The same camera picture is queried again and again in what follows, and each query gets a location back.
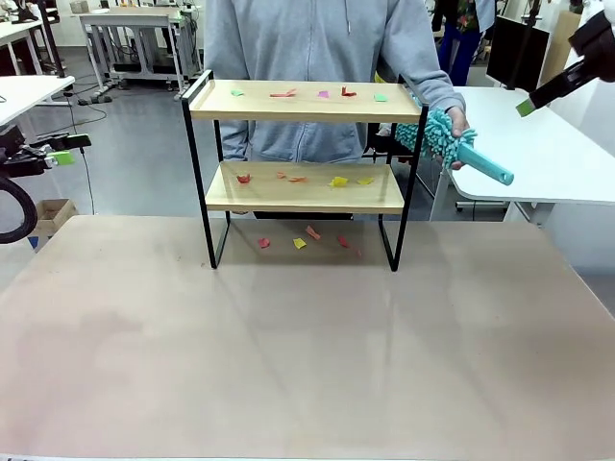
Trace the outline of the person's left hand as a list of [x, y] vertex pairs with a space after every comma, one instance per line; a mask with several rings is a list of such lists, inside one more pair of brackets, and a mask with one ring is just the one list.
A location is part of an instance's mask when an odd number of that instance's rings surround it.
[[452, 121], [452, 135], [461, 138], [463, 133], [470, 128], [465, 112], [459, 107], [451, 107], [446, 110]]

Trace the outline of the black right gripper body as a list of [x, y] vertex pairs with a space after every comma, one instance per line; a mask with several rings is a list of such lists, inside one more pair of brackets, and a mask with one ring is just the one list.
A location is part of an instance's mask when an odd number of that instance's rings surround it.
[[614, 81], [614, 22], [605, 12], [589, 18], [568, 41], [581, 57], [572, 67], [571, 82]]

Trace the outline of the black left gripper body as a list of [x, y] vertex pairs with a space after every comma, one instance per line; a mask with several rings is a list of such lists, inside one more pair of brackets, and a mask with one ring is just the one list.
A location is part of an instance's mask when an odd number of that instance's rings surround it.
[[1, 127], [1, 175], [3, 177], [37, 176], [48, 169], [43, 144], [28, 144], [16, 125]]

